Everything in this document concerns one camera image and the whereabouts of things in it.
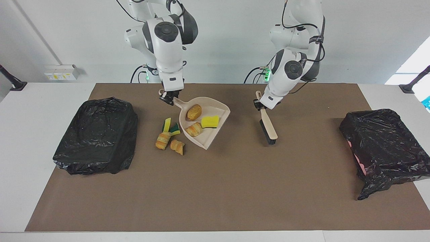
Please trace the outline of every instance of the brown paper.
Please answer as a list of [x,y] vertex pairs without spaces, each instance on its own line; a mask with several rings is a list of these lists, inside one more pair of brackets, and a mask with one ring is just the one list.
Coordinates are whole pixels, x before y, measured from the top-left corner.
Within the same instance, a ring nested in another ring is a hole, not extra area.
[[217,99],[231,114],[209,150],[187,140],[184,156],[155,148],[164,119],[180,109],[159,84],[97,84],[139,115],[130,169],[69,175],[55,169],[26,231],[428,230],[430,212],[413,183],[357,201],[363,186],[338,130],[347,112],[370,107],[356,84],[308,84],[268,114],[269,146],[254,108],[264,85],[186,84],[180,98]]

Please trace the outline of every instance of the sponge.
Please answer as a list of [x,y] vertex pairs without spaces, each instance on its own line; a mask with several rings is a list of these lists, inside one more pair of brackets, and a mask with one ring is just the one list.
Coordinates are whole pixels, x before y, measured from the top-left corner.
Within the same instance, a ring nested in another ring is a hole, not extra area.
[[164,124],[163,124],[163,128],[161,130],[163,133],[169,131],[171,121],[172,121],[172,118],[166,118],[166,120],[164,121]]
[[179,130],[179,125],[178,125],[178,123],[176,123],[173,127],[171,127],[171,128],[169,129],[169,132],[172,134],[172,136],[177,135],[177,134],[180,134],[180,133],[181,133],[181,131]]
[[216,116],[206,116],[202,118],[202,128],[216,128],[218,127],[219,117]]

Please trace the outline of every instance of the pastry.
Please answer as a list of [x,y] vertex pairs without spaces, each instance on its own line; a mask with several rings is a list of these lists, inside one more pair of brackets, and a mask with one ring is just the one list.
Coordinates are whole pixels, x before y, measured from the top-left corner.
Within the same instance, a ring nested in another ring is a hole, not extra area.
[[180,155],[184,155],[184,143],[178,140],[172,140],[170,148]]
[[191,137],[195,137],[203,132],[202,125],[200,125],[199,122],[196,122],[195,124],[186,128],[185,132],[187,132]]
[[171,137],[171,133],[169,133],[169,132],[163,132],[163,133],[161,133],[158,136],[157,141],[155,142],[155,147],[157,147],[159,149],[162,149],[162,150],[165,150],[166,146],[167,146],[167,143],[170,140],[170,137]]

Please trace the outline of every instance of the brush handle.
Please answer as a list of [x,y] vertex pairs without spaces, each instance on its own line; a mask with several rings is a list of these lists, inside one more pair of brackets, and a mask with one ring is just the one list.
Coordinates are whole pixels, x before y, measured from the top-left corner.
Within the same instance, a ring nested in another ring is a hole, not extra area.
[[[255,95],[259,100],[261,98],[261,92],[256,91]],[[266,128],[267,134],[271,140],[278,139],[278,135],[276,134],[275,128],[273,127],[272,121],[270,121],[269,116],[267,115],[266,109],[260,109],[261,120],[263,121],[264,127]]]

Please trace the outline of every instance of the pink object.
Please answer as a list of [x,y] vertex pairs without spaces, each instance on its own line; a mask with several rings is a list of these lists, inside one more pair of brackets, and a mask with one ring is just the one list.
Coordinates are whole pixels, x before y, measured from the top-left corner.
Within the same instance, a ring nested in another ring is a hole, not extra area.
[[355,156],[355,159],[357,159],[357,162],[360,165],[361,170],[363,171],[363,174],[366,175],[366,170],[364,169],[364,165],[360,163],[360,159],[358,159],[358,157],[355,154],[354,154],[354,156]]

